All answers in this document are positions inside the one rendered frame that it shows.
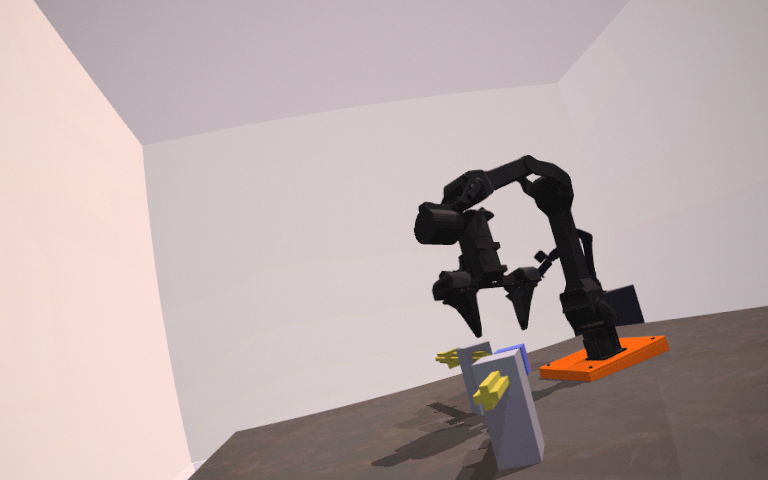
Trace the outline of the yellow square bar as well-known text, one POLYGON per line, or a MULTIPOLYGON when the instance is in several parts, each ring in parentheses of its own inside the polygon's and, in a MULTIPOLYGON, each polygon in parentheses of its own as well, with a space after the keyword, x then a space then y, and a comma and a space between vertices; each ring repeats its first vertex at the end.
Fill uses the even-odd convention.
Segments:
POLYGON ((458 347, 446 353, 438 353, 436 361, 440 363, 446 363, 449 369, 460 366, 465 387, 469 396, 469 403, 472 412, 479 415, 484 415, 482 404, 475 405, 473 396, 478 391, 477 383, 471 365, 488 355, 493 355, 489 341, 481 341, 473 345, 466 347, 458 347))

